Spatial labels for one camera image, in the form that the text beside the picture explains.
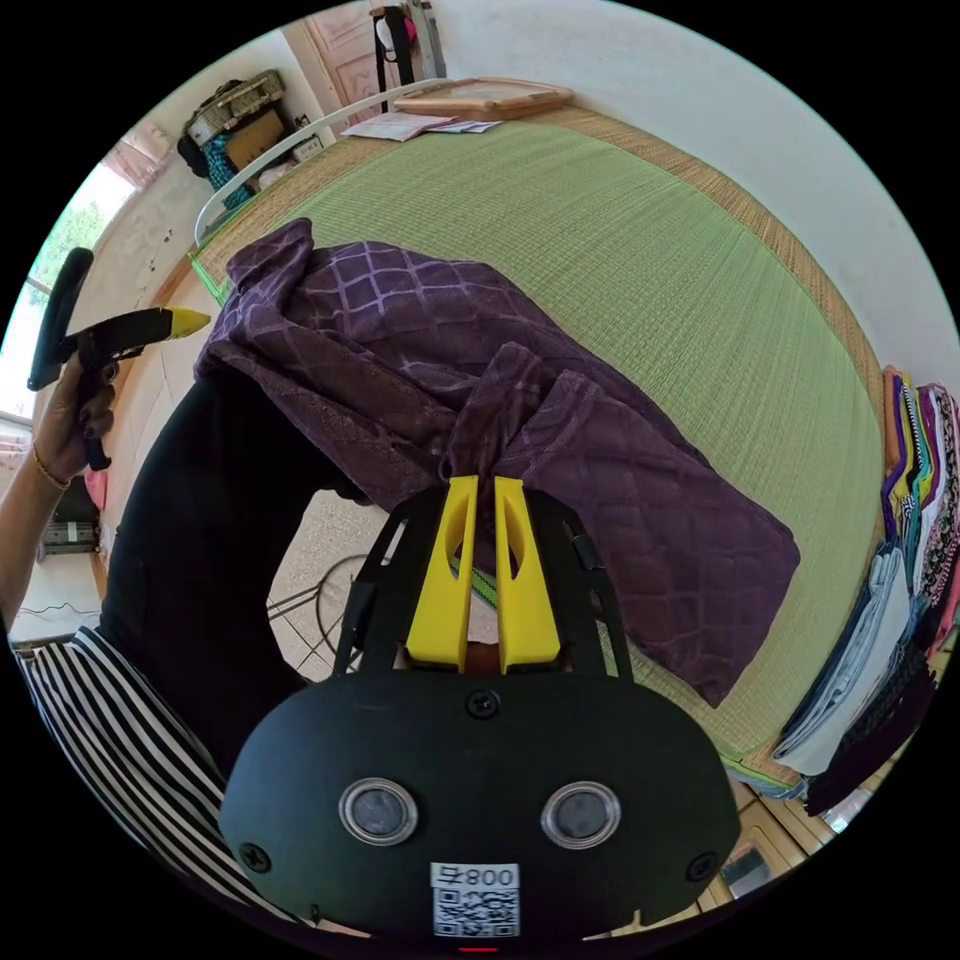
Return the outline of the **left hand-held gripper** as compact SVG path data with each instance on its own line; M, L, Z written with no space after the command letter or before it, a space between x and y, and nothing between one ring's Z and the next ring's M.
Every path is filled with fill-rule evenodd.
M101 371L109 364L139 356L147 346L182 339L206 328L211 316L196 310L154 307L104 320L74 336L81 365L78 408L83 409L102 385Z

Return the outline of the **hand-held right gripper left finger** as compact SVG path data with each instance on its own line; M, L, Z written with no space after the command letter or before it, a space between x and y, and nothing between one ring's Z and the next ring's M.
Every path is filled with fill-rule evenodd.
M479 478L453 477L444 494L406 640L413 662L463 668L472 595Z

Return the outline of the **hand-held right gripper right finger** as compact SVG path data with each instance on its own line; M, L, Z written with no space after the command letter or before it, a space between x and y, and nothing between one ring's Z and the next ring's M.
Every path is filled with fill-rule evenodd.
M495 479L494 513L501 672L548 667L560 638L521 480Z

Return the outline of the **person's left hand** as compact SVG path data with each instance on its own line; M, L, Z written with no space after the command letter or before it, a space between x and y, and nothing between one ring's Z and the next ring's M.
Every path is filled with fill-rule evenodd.
M36 428L33 451L41 472L64 490L89 465L86 443L102 439L113 426L118 365L93 373L93 394L81 397L84 370L77 356L67 362Z

